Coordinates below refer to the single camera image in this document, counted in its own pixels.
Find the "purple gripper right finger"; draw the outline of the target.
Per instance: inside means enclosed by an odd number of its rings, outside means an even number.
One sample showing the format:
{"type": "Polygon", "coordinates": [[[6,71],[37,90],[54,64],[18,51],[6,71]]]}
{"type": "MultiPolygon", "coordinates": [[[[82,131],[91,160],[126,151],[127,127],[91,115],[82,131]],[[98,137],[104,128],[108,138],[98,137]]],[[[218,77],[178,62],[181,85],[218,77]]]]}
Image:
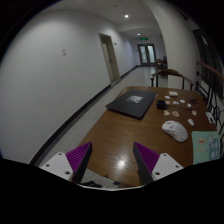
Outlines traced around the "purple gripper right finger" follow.
{"type": "Polygon", "coordinates": [[[133,153],[142,185],[150,184],[182,169],[168,153],[158,154],[137,142],[133,144],[133,153]]]}

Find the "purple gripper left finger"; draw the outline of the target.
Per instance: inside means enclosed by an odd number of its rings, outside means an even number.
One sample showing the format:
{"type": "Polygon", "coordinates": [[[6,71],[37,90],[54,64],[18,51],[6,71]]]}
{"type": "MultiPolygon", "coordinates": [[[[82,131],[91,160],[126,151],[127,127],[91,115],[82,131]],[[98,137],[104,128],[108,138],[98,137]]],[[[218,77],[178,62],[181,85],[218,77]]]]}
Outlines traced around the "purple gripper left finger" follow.
{"type": "Polygon", "coordinates": [[[57,153],[42,165],[41,169],[65,180],[80,184],[91,154],[92,143],[88,142],[68,153],[57,153]]]}

